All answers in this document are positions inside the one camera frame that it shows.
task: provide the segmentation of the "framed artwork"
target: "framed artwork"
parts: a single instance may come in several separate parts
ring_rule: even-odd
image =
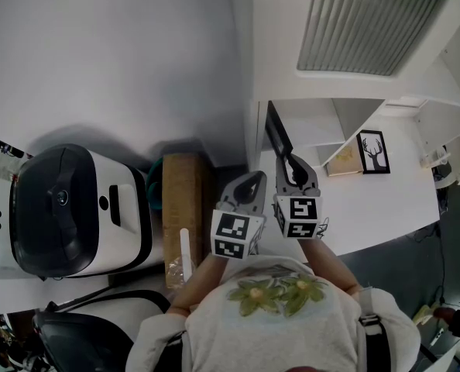
[[[385,141],[381,131],[364,129],[357,135],[364,174],[389,174],[390,165],[386,155]]]

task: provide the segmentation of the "hand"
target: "hand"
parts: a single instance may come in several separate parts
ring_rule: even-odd
[[[439,307],[433,312],[433,316],[436,319],[443,319],[448,325],[451,325],[454,314],[455,310],[449,307]]]

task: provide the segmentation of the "floral print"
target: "floral print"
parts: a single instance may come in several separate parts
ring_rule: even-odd
[[[299,274],[298,278],[282,278],[280,283],[287,287],[287,292],[280,297],[281,301],[286,302],[284,311],[286,317],[301,310],[308,299],[321,301],[324,298],[321,286],[326,284],[312,277]]]
[[[261,308],[265,312],[278,315],[280,310],[275,299],[283,293],[282,287],[272,285],[273,280],[239,281],[239,288],[230,291],[227,299],[240,301],[240,315],[246,317]]]
[[[307,300],[321,301],[324,298],[322,286],[326,284],[314,277],[299,274],[298,277],[282,277],[279,280],[239,281],[238,285],[239,288],[227,294],[227,299],[240,301],[242,317],[251,315],[258,308],[271,315],[283,313],[291,317],[304,307]]]

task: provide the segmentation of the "white wall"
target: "white wall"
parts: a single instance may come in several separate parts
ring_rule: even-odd
[[[244,163],[236,44],[230,0],[0,0],[0,138]]]
[[[50,301],[60,304],[107,286],[105,275],[41,281],[23,272],[0,270],[0,314],[45,308]]]

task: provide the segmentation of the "white t-shirt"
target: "white t-shirt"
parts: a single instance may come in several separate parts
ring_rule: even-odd
[[[393,371],[417,359],[420,335],[391,294],[372,290],[373,311],[386,329]],[[145,320],[126,370],[154,370],[166,342],[187,330],[184,365],[193,371],[286,371],[309,366],[357,371],[359,303],[313,271],[286,257],[249,257],[228,268],[186,319]]]

